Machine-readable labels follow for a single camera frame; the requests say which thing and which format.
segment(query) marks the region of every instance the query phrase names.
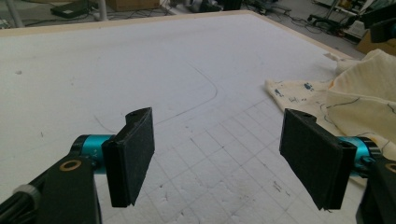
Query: cable tie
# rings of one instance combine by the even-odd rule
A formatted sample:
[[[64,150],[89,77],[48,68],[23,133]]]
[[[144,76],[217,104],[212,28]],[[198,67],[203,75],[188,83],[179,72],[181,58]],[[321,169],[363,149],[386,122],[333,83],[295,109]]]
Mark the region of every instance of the cable tie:
[[[20,185],[16,189],[14,189],[13,193],[23,192],[29,194],[32,197],[33,202],[35,203],[35,209],[38,208],[38,204],[40,203],[41,193],[37,190],[37,188],[33,185]]]

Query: white tabletop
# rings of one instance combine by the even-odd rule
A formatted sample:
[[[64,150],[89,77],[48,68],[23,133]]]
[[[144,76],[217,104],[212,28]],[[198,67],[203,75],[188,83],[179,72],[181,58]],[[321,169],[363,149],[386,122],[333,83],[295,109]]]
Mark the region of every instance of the white tabletop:
[[[355,223],[362,189],[318,211],[279,155],[282,113],[263,88],[332,78],[328,50],[245,11],[0,32],[0,201],[81,134],[152,106],[136,206],[111,208],[96,177],[105,222]]]

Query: cream cloth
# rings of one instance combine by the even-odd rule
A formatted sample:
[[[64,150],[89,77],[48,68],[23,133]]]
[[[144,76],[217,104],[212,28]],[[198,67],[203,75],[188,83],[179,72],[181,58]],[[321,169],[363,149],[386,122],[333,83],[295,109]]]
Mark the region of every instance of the cream cloth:
[[[369,137],[396,161],[396,58],[377,49],[340,70],[334,81],[266,80],[265,89],[282,111],[309,113],[335,136]]]

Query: gray floor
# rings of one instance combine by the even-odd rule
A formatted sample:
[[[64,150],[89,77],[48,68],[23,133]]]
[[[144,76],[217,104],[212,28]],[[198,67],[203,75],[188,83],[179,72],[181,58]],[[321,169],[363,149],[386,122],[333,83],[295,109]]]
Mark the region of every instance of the gray floor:
[[[162,8],[152,9],[152,10],[139,10],[139,11],[129,11],[129,12],[114,12],[111,8],[107,9],[107,16],[110,20],[132,20],[136,18],[142,17],[154,17],[154,16],[165,16],[172,14],[172,10],[169,11],[170,7],[167,5],[167,1],[165,0],[162,4]],[[276,12],[268,12],[267,17],[271,20],[277,21],[289,28],[307,35],[325,45],[338,49],[345,54],[361,59],[364,57],[364,54],[358,52],[356,50],[356,43],[352,43],[351,41],[342,38],[336,37],[332,35],[327,35],[325,32],[322,32],[318,29],[314,29],[312,27],[306,27],[301,25],[300,23],[293,22],[291,17],[300,18],[306,20],[310,14],[324,16],[328,12],[328,9],[323,6],[319,6],[315,4],[311,0],[279,0],[280,5],[289,7],[291,9],[290,16],[286,16],[283,13]],[[77,18],[75,20],[65,20],[60,17],[56,17],[50,14],[50,8],[59,5],[60,3],[52,3],[52,4],[34,4],[23,2],[21,0],[15,0],[16,7],[21,14],[21,18],[23,23],[28,26],[43,26],[43,25],[54,25],[54,24],[65,24],[65,23],[77,23],[77,22],[94,22],[94,17],[92,14],[82,16],[81,18]],[[342,12],[334,12],[331,15],[331,18],[340,21],[346,15]],[[7,11],[7,6],[4,1],[0,2],[0,19],[7,20],[10,26],[14,26],[13,20],[10,14]]]

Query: brown box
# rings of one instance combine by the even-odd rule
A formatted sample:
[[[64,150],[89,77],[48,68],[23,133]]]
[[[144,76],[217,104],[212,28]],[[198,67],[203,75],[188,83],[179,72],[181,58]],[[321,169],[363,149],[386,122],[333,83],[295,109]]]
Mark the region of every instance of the brown box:
[[[357,50],[366,54],[374,49],[382,49],[388,54],[396,55],[396,39],[390,39],[384,43],[372,43],[370,31],[367,31],[366,35],[358,44]]]
[[[160,0],[106,0],[106,3],[115,11],[132,11],[160,6]]]

